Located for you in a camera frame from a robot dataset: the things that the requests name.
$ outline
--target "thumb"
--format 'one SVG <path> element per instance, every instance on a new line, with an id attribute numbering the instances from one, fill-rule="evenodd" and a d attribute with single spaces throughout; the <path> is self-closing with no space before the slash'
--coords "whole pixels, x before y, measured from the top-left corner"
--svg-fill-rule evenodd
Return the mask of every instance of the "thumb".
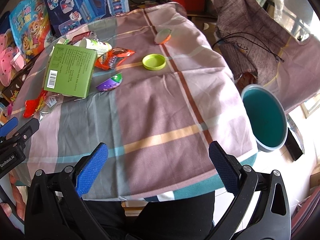
<path id="1" fill-rule="evenodd" d="M 0 203 L 3 211 L 5 212 L 5 214 L 7 215 L 7 217 L 10 217 L 11 215 L 11 207 L 7 204 L 7 203 Z"/>

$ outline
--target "green lid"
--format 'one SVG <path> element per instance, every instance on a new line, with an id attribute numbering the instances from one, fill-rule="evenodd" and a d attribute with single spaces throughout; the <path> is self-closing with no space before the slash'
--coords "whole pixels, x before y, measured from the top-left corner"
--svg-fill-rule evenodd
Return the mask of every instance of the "green lid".
<path id="1" fill-rule="evenodd" d="M 160 70 L 165 67 L 166 61 L 160 54 L 150 54 L 143 58 L 142 63 L 147 70 Z"/>

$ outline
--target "teal trash can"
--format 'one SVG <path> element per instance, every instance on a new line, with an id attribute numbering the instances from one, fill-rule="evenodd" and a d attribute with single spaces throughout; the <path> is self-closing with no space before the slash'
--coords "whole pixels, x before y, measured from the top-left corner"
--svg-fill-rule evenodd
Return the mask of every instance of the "teal trash can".
<path id="1" fill-rule="evenodd" d="M 250 120 L 258 149 L 272 152 L 287 139 L 287 118 L 278 99 L 260 85 L 248 85 L 241 98 Z"/>

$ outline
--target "human hand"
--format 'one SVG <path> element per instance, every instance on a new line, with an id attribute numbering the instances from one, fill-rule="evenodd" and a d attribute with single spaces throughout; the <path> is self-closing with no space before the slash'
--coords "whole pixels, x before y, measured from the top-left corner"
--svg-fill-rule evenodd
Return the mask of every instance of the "human hand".
<path id="1" fill-rule="evenodd" d="M 13 194 L 13 197 L 16 201 L 17 214 L 22 220 L 24 220 L 24 216 L 25 216 L 25 212 L 26 212 L 26 204 L 24 203 L 24 201 L 22 199 L 22 195 L 21 195 L 20 191 L 15 186 L 15 183 L 17 182 L 17 180 L 11 174 L 9 174 L 9 178 L 10 178 L 10 183 L 12 186 L 12 194 Z M 11 207 L 7 203 L 0 203 L 0 206 L 4 210 L 5 214 L 8 217 L 10 217 L 10 215 L 12 213 Z"/>

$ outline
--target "brown stripe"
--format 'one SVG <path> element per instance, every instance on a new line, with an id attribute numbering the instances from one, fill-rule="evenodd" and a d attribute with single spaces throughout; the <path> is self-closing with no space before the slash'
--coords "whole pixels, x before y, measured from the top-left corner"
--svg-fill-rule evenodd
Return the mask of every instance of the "brown stripe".
<path id="1" fill-rule="evenodd" d="M 157 30 L 156 30 L 156 27 L 153 26 L 153 24 L 151 23 L 151 20 L 149 19 L 149 16 L 148 16 L 148 14 L 146 13 L 146 10 L 144 9 L 143 12 L 144 12 L 145 15 L 146 15 L 148 24 L 152 27 L 152 29 L 154 30 L 154 32 L 157 34 L 158 32 L 157 32 Z M 167 56 L 167 57 L 170 57 L 169 51 L 167 50 L 167 48 L 165 47 L 165 45 L 164 45 L 164 44 L 161 44 L 160 46 L 162 46 L 162 48 L 163 48 L 164 53 L 166 54 L 166 56 Z M 173 59 L 170 59 L 169 61 L 170 61 L 171 65 L 172 65 L 173 70 L 174 70 L 174 71 L 178 74 L 178 76 L 179 76 L 179 79 L 180 79 L 180 81 L 181 81 L 181 84 L 182 84 L 182 86 L 183 86 L 183 89 L 184 89 L 184 91 L 185 91 L 185 93 L 186 93 L 186 95 L 187 95 L 187 98 L 188 98 L 188 100 L 189 100 L 189 103 L 190 103 L 190 105 L 191 105 L 191 108 L 192 108 L 193 112 L 195 113 L 195 116 L 196 116 L 196 118 L 197 118 L 198 123 L 199 123 L 199 124 L 204 123 L 204 120 L 203 120 L 203 118 L 202 118 L 202 116 L 201 116 L 201 114 L 200 114 L 200 111 L 199 111 L 199 109 L 198 109 L 198 107 L 197 107 L 197 105 L 196 105 L 196 102 L 194 101 L 194 99 L 193 99 L 193 97 L 192 97 L 192 95 L 191 95 L 190 89 L 189 89 L 189 87 L 188 87 L 188 84 L 187 84 L 187 82 L 186 82 L 186 80 L 185 80 L 182 72 L 179 71 L 179 69 L 178 69 L 178 67 L 177 67 L 177 65 L 175 64 L 175 62 L 174 62 Z M 208 130 L 204 130 L 203 133 L 204 133 L 204 137 L 205 137 L 205 139 L 207 140 L 208 144 L 212 143 L 213 140 L 212 140 L 212 137 L 211 137 L 210 132 L 209 132 Z"/>

